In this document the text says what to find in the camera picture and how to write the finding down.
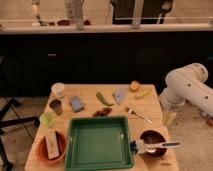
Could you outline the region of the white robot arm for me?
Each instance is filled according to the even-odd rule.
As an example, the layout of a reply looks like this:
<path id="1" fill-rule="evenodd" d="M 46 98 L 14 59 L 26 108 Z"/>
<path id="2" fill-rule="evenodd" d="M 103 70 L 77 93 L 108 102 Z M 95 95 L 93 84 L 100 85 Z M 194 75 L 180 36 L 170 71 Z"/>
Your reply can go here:
<path id="1" fill-rule="evenodd" d="M 166 110 L 180 108 L 188 100 L 213 118 L 213 88 L 205 84 L 208 70 L 200 63 L 192 63 L 170 71 L 166 87 L 159 96 Z"/>

